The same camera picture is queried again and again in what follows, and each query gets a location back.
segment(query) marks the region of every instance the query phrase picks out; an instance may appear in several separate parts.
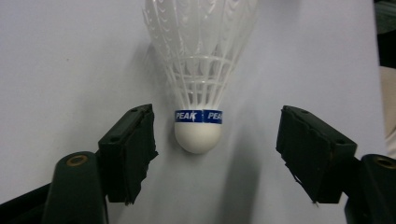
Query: badminton shuttlecock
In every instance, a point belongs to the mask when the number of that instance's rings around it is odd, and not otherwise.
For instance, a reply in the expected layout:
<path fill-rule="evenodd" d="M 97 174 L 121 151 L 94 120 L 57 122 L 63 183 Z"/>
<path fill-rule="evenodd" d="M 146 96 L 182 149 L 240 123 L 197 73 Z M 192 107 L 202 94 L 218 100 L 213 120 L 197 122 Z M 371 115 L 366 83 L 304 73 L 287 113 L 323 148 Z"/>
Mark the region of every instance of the badminton shuttlecock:
<path fill-rule="evenodd" d="M 175 135 L 192 153 L 221 136 L 218 110 L 254 24 L 257 0 L 146 0 L 143 11 L 179 110 Z"/>

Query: dark object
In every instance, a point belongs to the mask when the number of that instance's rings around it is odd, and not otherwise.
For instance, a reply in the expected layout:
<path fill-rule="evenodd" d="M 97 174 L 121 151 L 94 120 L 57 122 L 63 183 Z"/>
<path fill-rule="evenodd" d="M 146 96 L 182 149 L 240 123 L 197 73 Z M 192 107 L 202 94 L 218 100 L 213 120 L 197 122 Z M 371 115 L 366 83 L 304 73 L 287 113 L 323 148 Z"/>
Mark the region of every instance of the dark object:
<path fill-rule="evenodd" d="M 308 111 L 285 105 L 276 150 L 313 202 L 348 196 L 349 224 L 396 223 L 396 161 L 354 158 L 357 145 Z"/>
<path fill-rule="evenodd" d="M 0 205 L 0 223 L 108 223 L 106 200 L 133 203 L 157 155 L 151 105 L 128 111 L 99 150 L 61 159 L 52 183 Z"/>
<path fill-rule="evenodd" d="M 379 64 L 396 68 L 396 30 L 377 36 Z"/>

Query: screw hole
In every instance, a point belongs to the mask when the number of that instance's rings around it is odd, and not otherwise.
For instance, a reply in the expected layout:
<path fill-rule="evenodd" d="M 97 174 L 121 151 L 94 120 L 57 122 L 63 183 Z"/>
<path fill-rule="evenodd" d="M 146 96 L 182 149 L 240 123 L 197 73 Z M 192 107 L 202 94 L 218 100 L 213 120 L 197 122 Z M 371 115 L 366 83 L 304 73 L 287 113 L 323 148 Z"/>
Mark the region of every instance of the screw hole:
<path fill-rule="evenodd" d="M 385 168 L 396 170 L 396 163 L 386 158 L 375 157 L 375 162 Z"/>
<path fill-rule="evenodd" d="M 77 155 L 67 160 L 66 164 L 68 166 L 80 166 L 81 164 L 85 163 L 87 160 L 88 157 L 86 155 Z"/>

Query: blue band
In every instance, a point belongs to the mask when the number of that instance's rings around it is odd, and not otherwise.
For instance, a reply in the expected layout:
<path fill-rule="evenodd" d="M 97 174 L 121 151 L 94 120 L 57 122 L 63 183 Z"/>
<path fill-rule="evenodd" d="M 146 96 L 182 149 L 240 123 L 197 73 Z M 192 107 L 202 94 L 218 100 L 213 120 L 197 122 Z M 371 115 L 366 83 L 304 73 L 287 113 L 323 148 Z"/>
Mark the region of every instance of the blue band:
<path fill-rule="evenodd" d="M 222 111 L 219 110 L 177 110 L 175 122 L 222 123 Z"/>

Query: white backdrop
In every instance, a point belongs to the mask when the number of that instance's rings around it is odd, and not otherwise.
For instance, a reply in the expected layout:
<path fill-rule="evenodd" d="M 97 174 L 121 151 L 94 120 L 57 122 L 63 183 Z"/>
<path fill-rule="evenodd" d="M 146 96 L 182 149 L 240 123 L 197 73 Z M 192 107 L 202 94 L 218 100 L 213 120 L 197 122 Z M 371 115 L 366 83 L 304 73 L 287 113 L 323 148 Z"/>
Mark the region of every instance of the white backdrop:
<path fill-rule="evenodd" d="M 276 152 L 283 105 L 304 108 L 385 154 L 371 0 L 263 0 L 220 106 L 219 145 L 191 155 L 173 136 L 164 74 L 132 0 L 0 2 L 0 203 L 51 181 L 70 153 L 127 109 L 153 103 L 160 156 L 110 223 L 345 223 L 313 205 Z"/>

